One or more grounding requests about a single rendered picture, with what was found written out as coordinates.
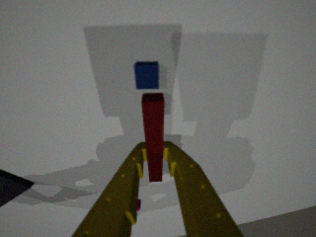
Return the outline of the small blue block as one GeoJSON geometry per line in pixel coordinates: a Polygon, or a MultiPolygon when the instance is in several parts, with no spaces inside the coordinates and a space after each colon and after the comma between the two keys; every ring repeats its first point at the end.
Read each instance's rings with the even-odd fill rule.
{"type": "Polygon", "coordinates": [[[136,89],[159,89],[158,61],[137,61],[134,74],[136,89]]]}

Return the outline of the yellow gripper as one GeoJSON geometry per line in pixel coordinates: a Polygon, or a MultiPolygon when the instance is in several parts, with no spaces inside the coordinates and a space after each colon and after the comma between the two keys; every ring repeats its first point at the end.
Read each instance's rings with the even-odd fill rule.
{"type": "MultiPolygon", "coordinates": [[[[163,156],[175,179],[187,237],[244,237],[200,165],[171,141],[163,141],[163,156]]],[[[146,144],[139,142],[71,237],[131,237],[144,161],[146,144]]]]}

